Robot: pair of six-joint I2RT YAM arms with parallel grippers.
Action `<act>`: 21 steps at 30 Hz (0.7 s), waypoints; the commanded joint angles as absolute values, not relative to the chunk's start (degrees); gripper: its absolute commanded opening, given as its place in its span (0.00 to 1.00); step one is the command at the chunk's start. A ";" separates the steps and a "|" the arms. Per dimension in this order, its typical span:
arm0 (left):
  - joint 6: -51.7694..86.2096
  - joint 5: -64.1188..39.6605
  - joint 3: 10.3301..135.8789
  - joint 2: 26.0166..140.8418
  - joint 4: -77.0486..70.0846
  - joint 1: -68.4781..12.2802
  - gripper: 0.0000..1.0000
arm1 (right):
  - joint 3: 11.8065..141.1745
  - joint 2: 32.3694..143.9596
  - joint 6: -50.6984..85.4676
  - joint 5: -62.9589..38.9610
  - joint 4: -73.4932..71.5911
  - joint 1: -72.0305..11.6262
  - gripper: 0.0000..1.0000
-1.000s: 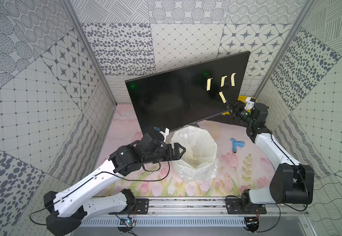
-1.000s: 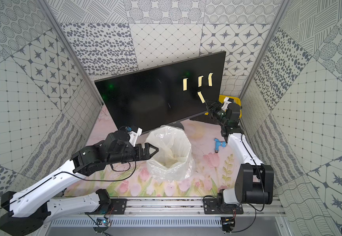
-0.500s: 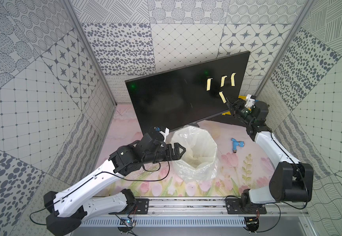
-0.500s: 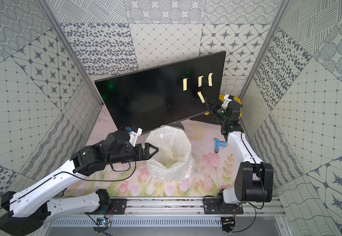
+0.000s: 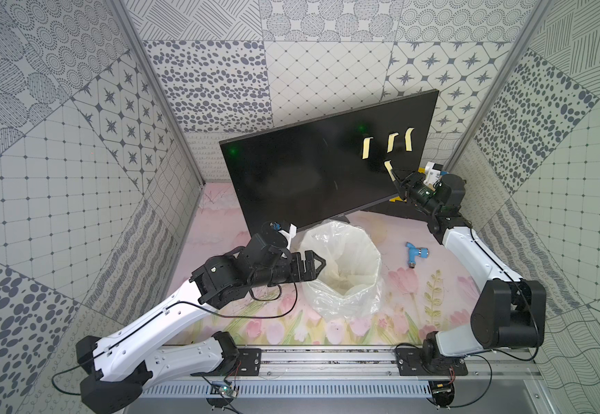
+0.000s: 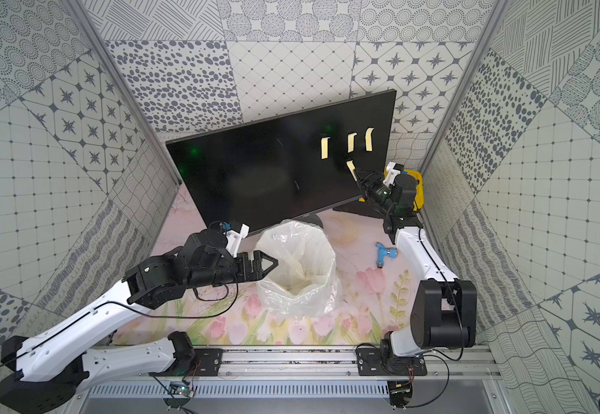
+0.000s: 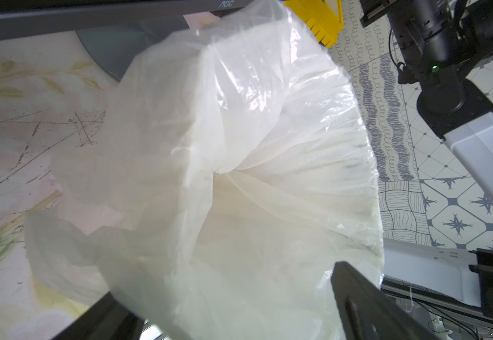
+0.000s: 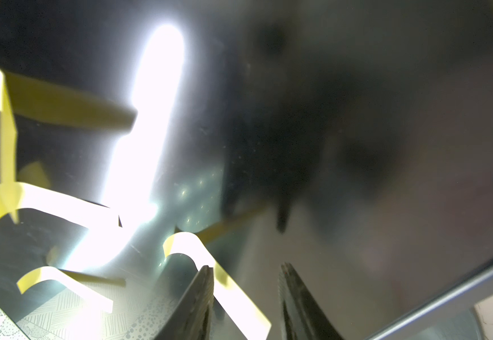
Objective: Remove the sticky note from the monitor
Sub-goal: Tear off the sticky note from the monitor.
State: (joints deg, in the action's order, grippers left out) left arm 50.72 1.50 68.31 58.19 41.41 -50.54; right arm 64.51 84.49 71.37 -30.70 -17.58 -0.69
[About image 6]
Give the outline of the yellow sticky note lowest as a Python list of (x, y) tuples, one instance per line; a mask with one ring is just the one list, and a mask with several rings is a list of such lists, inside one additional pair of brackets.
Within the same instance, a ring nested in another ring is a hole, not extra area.
[(348, 167), (348, 170), (350, 171), (351, 175), (353, 176), (353, 179), (355, 181), (358, 181), (358, 177), (357, 177), (357, 174), (355, 172), (355, 165), (354, 165), (353, 161), (352, 160), (348, 160), (346, 162), (346, 166)]

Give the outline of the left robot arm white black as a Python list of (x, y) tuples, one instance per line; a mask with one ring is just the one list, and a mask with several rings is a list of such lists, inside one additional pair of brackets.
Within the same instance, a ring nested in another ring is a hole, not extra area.
[(76, 394), (137, 374), (183, 375), (199, 367), (185, 332), (125, 348), (98, 348), (108, 334), (137, 317), (205, 286), (258, 282), (278, 261), (264, 252), (239, 252), (238, 234), (204, 229), (186, 243), (129, 269), (98, 299), (37, 336), (14, 336), (1, 346), (10, 375), (0, 382), (0, 404), (18, 413), (46, 413)]

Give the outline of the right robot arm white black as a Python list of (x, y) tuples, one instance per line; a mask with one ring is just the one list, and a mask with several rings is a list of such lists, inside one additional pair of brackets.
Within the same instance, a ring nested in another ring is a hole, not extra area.
[(477, 324), (476, 287), (460, 279), (441, 260), (418, 218), (418, 179), (395, 163), (386, 172), (356, 168), (361, 198), (379, 213), (384, 232), (398, 253), (422, 279), (410, 312), (410, 325), (384, 335), (379, 345), (386, 374), (418, 375), (422, 356), (435, 350), (443, 360), (459, 361), (474, 345)]

